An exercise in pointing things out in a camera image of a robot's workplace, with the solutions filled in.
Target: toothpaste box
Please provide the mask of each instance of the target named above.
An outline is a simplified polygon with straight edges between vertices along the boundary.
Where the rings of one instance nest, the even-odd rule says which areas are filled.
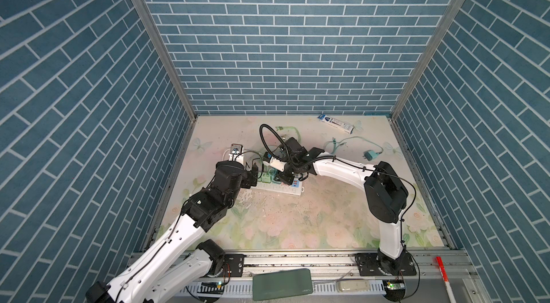
[[[326,122],[329,125],[332,125],[333,127],[337,128],[341,131],[344,131],[348,134],[351,134],[353,132],[353,125],[350,125],[350,124],[348,124],[346,122],[343,122],[343,121],[340,121],[338,119],[334,119],[333,117],[330,117],[326,114],[321,114],[317,118],[319,118],[322,122]]]

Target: brick wallpaper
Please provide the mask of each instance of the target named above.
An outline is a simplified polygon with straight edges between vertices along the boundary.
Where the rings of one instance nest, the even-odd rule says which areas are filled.
[[[398,117],[494,302],[550,302],[550,0],[466,0]]]
[[[0,302],[118,274],[188,123],[130,0],[0,0]]]
[[[146,0],[200,114],[388,114],[449,0]]]

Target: floral tabletop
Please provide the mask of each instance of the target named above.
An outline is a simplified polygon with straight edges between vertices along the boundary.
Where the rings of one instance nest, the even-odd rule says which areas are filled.
[[[414,183],[397,140],[384,116],[338,116],[354,125],[346,134],[314,116],[200,116],[164,214],[161,232],[177,217],[182,204],[212,178],[215,164],[232,143],[264,153],[260,124],[275,128],[283,138],[294,137],[306,149],[326,151],[354,162],[392,165],[397,175]],[[268,144],[276,145],[265,130]],[[377,155],[372,161],[368,155]],[[257,157],[245,155],[249,162]],[[310,175],[301,196],[261,189],[241,189],[233,208],[199,241],[213,239],[226,250],[343,249],[378,247],[378,220],[368,210],[365,192],[339,180]],[[409,190],[407,203],[413,199]],[[443,246],[420,195],[407,211],[404,240],[411,247]]]

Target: black mounting plate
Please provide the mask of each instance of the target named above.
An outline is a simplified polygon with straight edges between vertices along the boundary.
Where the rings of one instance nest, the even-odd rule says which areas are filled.
[[[413,262],[413,257],[406,253],[406,261],[403,262],[402,275],[416,275],[416,267]],[[372,277],[374,275],[387,275],[380,271],[378,267],[378,254],[376,253],[358,253],[355,255],[355,261],[359,267],[359,275],[362,277]]]
[[[224,263],[229,265],[231,277],[240,278],[243,276],[244,254],[225,254]]]

